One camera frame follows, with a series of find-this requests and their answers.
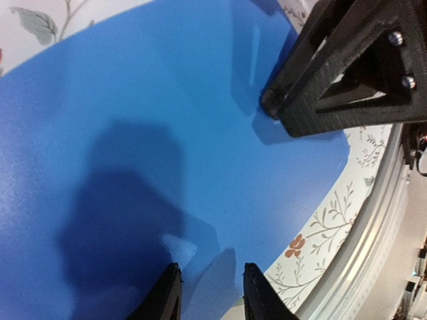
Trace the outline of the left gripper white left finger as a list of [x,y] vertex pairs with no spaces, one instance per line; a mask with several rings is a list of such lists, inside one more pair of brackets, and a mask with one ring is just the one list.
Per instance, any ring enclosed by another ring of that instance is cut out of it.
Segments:
[[144,300],[125,319],[181,319],[182,283],[181,269],[178,263],[170,263]]

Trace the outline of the blue folder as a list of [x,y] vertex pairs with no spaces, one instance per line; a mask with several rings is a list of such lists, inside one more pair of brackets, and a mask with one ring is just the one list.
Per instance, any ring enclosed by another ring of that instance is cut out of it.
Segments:
[[348,161],[260,107],[295,39],[275,1],[154,1],[2,78],[1,318],[125,319],[171,262],[222,318]]

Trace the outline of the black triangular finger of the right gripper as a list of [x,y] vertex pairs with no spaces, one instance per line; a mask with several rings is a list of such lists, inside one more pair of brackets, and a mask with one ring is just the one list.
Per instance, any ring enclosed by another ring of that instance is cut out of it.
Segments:
[[426,120],[426,2],[318,1],[261,99],[292,137]]

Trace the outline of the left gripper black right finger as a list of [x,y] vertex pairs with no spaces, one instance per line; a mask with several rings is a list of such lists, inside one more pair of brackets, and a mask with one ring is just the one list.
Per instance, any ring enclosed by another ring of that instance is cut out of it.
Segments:
[[298,320],[255,263],[244,267],[244,310],[249,320]]

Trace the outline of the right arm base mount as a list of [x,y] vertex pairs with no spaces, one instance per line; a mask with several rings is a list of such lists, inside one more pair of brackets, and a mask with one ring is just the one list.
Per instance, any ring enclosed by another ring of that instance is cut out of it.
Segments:
[[426,122],[403,124],[400,144],[404,164],[426,177],[426,172],[420,169],[421,160],[426,156]]

